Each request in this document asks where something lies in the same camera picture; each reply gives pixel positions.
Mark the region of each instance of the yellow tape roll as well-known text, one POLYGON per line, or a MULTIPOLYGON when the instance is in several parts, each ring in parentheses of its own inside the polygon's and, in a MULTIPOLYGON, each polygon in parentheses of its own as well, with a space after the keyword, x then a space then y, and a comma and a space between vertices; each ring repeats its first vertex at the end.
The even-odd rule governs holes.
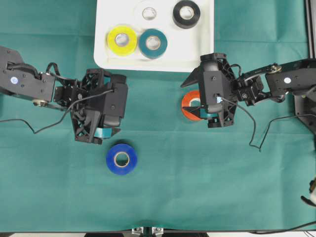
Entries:
POLYGON ((130 27, 117 26, 108 33, 107 41, 113 53, 119 56, 127 56, 135 51, 137 36, 130 27))

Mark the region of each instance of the black tape roll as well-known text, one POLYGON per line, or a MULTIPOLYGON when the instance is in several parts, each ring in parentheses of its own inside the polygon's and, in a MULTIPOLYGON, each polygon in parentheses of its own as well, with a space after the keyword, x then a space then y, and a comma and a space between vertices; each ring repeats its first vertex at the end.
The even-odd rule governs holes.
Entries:
POLYGON ((173 21, 174 23, 183 28, 183 29, 189 29, 195 26, 199 20, 199 17, 201 16, 201 11, 198 7, 198 5, 190 0, 182 0, 178 2, 173 9, 173 21), (191 19, 184 19, 180 15, 181 8, 188 6, 193 9, 194 14, 191 19))

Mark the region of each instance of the tape roll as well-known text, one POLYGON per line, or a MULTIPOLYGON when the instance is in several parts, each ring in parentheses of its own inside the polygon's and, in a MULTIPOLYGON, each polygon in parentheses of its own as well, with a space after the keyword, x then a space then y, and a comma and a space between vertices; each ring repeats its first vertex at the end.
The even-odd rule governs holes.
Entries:
POLYGON ((167 46, 166 36, 163 32, 156 29, 146 30, 139 39, 139 48, 142 54, 150 59, 162 56, 167 46))
POLYGON ((108 33, 107 43, 110 50, 116 55, 127 56, 136 49, 137 35, 128 26, 117 26, 108 33))
POLYGON ((189 113, 188 111, 182 109, 183 107, 190 107, 191 103, 193 101, 200 101, 200 96, 199 96, 199 91, 198 90, 193 90, 190 91, 189 93, 187 93, 183 99, 182 99, 182 103, 181 103, 181 110, 182 113, 185 117, 187 117, 189 120, 191 121, 200 121, 201 119, 191 113, 189 113))
POLYGON ((189 29, 198 23, 201 11, 198 5, 190 0, 182 0, 178 2, 173 9, 174 23, 183 28, 189 29))
POLYGON ((142 29, 150 29, 161 26, 164 20, 165 8, 157 0, 140 1, 134 8, 135 25, 142 29))
POLYGON ((134 170, 137 164, 137 155, 131 146, 127 144, 117 144, 107 153, 106 162, 109 170, 117 175, 126 175, 134 170), (124 154, 127 156, 127 163, 119 164, 118 156, 124 154))

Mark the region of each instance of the orange tape roll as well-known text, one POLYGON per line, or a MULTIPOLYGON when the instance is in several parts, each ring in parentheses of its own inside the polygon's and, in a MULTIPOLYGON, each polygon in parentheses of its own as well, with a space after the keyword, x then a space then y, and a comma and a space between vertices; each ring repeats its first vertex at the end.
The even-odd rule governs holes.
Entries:
POLYGON ((191 121, 200 121, 201 119, 191 113, 189 113, 188 111, 185 111, 184 109, 182 109, 183 107, 189 107, 191 106, 191 103, 193 101, 200 101, 200 96, 199 96, 199 91, 198 90, 193 90, 190 91, 189 93, 187 93, 183 99, 182 99, 182 103, 181 103, 181 110, 182 113, 185 117, 187 117, 189 120, 191 121))

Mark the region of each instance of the metal bracket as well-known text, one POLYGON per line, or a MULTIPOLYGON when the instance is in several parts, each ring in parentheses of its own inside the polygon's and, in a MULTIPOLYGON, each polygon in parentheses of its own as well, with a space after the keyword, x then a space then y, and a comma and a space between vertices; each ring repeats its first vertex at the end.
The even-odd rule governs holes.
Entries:
POLYGON ((160 227, 152 227, 152 233, 153 233, 153 235, 155 235, 156 237, 160 237, 161 235, 163 235, 163 228, 160 228, 160 227))
POLYGON ((134 228, 132 229, 132 235, 142 235, 144 234, 144 227, 137 227, 137 228, 134 228))
POLYGON ((310 58, 316 58, 316 2, 315 0, 305 0, 306 21, 308 29, 308 42, 310 58))

